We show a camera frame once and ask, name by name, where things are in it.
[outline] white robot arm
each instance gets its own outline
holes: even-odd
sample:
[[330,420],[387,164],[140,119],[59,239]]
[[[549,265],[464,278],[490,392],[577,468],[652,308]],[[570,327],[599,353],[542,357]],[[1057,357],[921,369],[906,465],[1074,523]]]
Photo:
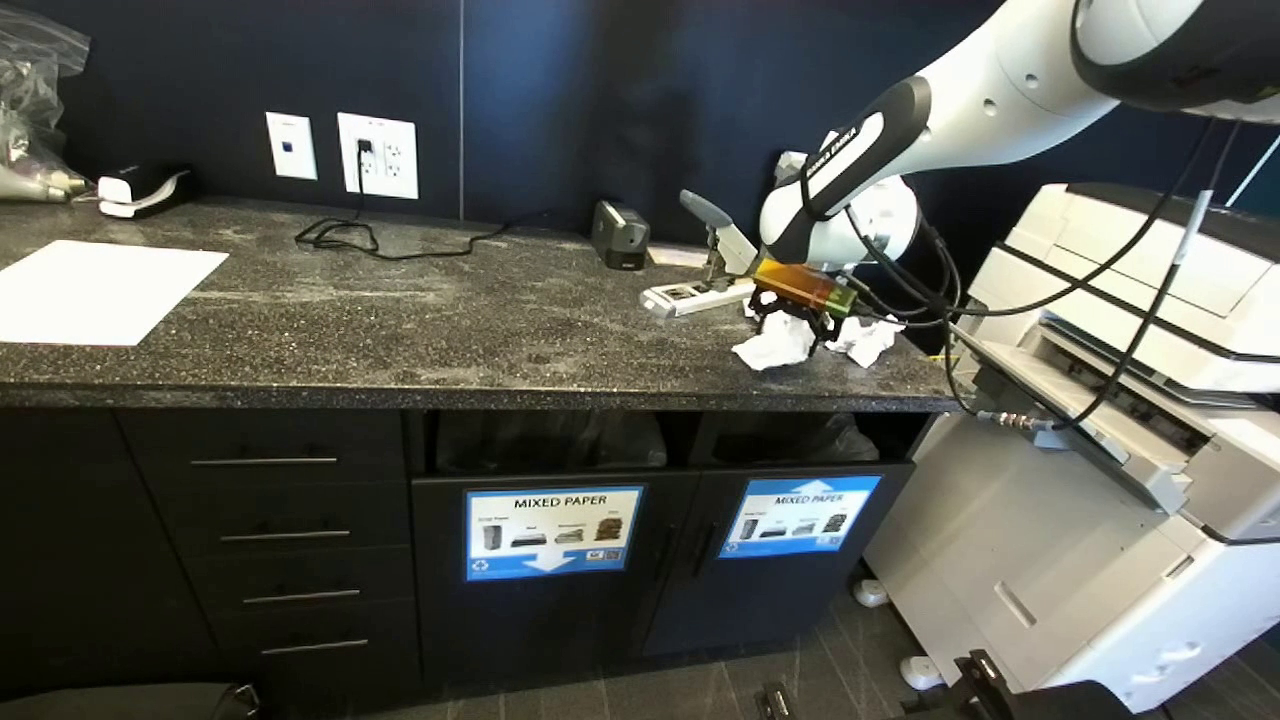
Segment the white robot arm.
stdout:
[[1278,32],[1278,0],[1006,0],[776,182],[762,239],[785,265],[833,265],[833,246],[855,265],[866,246],[840,212],[875,178],[1029,159],[1120,101],[1278,124]]

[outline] white machine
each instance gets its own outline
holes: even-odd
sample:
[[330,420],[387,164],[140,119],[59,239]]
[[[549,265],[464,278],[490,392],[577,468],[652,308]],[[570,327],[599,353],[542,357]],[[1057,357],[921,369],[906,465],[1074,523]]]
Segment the white machine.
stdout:
[[[1006,0],[776,176],[762,246],[826,272],[888,265],[855,212],[869,187],[1036,155],[1115,102],[1278,124],[1278,36],[1278,0]],[[1280,237],[1203,221],[1209,199],[1168,203],[1114,265],[1146,212],[1046,187],[972,283],[1008,308],[1097,269],[1040,310],[963,327],[1000,410],[930,432],[869,547],[947,679],[984,647],[1015,690],[1099,679],[1146,712],[1280,621],[1280,420],[1240,399],[1280,392]],[[958,314],[943,292],[915,296]],[[1060,415],[1067,449],[1036,449],[1029,427]]]

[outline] white paper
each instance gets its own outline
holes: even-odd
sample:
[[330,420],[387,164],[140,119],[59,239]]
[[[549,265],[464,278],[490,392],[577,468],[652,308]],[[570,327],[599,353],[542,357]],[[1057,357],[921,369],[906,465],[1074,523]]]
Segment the white paper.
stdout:
[[0,343],[140,343],[228,251],[52,239],[0,272]]

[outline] wall outlet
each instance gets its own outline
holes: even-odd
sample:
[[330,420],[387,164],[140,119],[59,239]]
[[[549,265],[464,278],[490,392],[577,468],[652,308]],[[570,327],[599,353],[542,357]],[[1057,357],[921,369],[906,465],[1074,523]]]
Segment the wall outlet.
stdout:
[[308,116],[264,113],[275,176],[317,178],[317,140]]
[[418,199],[418,124],[338,113],[338,140],[347,191]]

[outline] dark countertop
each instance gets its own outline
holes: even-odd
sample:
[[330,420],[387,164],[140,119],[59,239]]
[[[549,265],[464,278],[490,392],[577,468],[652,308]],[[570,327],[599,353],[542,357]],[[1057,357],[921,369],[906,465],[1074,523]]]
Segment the dark countertop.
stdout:
[[[941,369],[900,341],[875,369],[815,357],[751,375],[735,308],[658,321],[585,239],[499,237],[461,259],[382,265],[293,245],[317,212],[184,203],[122,222],[93,203],[4,203],[0,265],[48,239],[233,251],[140,346],[0,343],[8,406],[637,406],[943,410]],[[387,251],[475,228],[376,222]]]

